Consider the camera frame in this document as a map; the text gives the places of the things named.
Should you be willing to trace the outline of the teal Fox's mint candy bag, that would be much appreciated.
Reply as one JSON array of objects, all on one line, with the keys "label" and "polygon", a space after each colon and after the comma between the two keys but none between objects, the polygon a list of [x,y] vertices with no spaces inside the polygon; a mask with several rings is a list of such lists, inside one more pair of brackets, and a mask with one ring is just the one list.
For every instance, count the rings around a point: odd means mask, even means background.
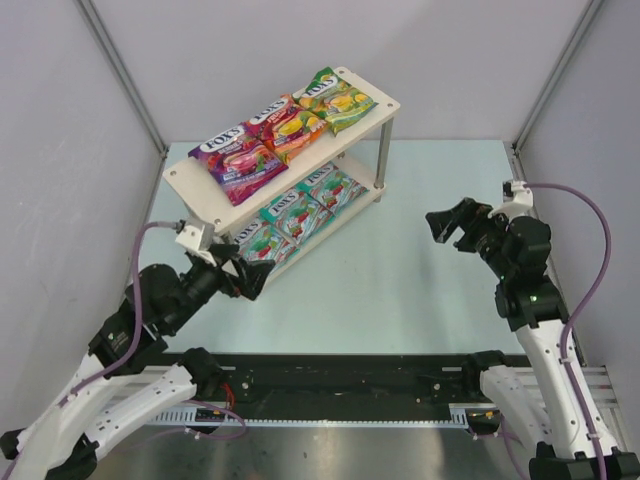
[{"label": "teal Fox's mint candy bag", "polygon": [[282,268],[299,249],[261,216],[253,217],[235,236],[240,255],[248,261],[273,261],[272,274]]}]

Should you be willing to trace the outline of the green Fox's spring tea bag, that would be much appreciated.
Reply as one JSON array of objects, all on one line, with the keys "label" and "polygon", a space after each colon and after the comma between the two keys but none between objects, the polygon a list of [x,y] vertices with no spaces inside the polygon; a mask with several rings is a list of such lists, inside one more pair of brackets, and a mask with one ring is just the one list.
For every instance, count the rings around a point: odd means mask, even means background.
[{"label": "green Fox's spring tea bag", "polygon": [[334,136],[367,116],[378,103],[368,94],[344,80],[332,68],[316,73],[312,81],[295,95],[303,109],[326,121]]}]

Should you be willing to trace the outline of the teal candy bag back side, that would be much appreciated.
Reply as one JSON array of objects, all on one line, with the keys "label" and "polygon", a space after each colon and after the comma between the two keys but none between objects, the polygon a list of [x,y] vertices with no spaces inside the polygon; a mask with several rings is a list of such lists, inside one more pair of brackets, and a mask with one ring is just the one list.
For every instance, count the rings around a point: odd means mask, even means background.
[{"label": "teal candy bag back side", "polygon": [[301,180],[297,187],[338,215],[353,201],[369,192],[360,182],[328,162]]}]

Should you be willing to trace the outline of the orange Fox's fruits candy bag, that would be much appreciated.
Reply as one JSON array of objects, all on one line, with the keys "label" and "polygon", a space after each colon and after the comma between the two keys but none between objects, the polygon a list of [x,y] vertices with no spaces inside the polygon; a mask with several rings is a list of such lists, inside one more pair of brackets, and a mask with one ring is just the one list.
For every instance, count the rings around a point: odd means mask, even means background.
[{"label": "orange Fox's fruits candy bag", "polygon": [[302,108],[291,94],[285,94],[245,121],[243,126],[251,137],[260,140],[289,165],[324,134],[328,123]]}]

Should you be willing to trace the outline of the teal cherry mint candy bag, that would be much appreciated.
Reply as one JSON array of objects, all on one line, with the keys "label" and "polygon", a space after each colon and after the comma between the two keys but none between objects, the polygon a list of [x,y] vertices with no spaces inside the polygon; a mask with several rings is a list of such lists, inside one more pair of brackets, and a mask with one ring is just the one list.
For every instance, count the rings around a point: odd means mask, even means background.
[{"label": "teal cherry mint candy bag", "polygon": [[260,209],[261,216],[297,246],[327,227],[333,214],[305,191],[286,190]]}]

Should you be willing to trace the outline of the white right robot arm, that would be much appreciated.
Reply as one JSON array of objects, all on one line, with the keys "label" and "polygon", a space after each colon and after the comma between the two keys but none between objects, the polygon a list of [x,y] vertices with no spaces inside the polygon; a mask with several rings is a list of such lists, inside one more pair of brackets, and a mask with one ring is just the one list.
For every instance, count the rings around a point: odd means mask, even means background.
[{"label": "white right robot arm", "polygon": [[471,357],[477,389],[497,407],[530,456],[532,479],[636,479],[639,459],[623,451],[591,396],[566,334],[569,314],[546,273],[551,229],[530,216],[509,218],[465,198],[426,220],[437,243],[476,253],[496,275],[496,309],[522,346],[541,397],[522,386],[498,351]]}]

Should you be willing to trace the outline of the purple Fox's berries candy bag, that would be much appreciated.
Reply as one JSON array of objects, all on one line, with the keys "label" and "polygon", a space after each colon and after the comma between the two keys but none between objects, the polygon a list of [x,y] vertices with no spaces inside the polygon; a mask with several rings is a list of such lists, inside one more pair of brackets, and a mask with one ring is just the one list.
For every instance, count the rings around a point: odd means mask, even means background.
[{"label": "purple Fox's berries candy bag", "polygon": [[240,123],[208,139],[189,153],[238,206],[288,169],[276,154]]}]

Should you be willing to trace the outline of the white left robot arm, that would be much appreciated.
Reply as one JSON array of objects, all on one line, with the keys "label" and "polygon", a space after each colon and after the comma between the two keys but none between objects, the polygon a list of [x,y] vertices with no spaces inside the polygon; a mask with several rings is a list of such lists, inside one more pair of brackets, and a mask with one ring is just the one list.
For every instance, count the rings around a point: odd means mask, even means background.
[{"label": "white left robot arm", "polygon": [[272,260],[247,260],[226,244],[190,261],[184,274],[164,264],[134,269],[125,299],[90,341],[69,386],[31,426],[2,434],[1,453],[10,462],[5,478],[86,479],[100,460],[164,410],[224,388],[223,369],[197,347],[157,380],[114,400],[166,349],[166,337],[215,294],[254,300],[275,267]]}]

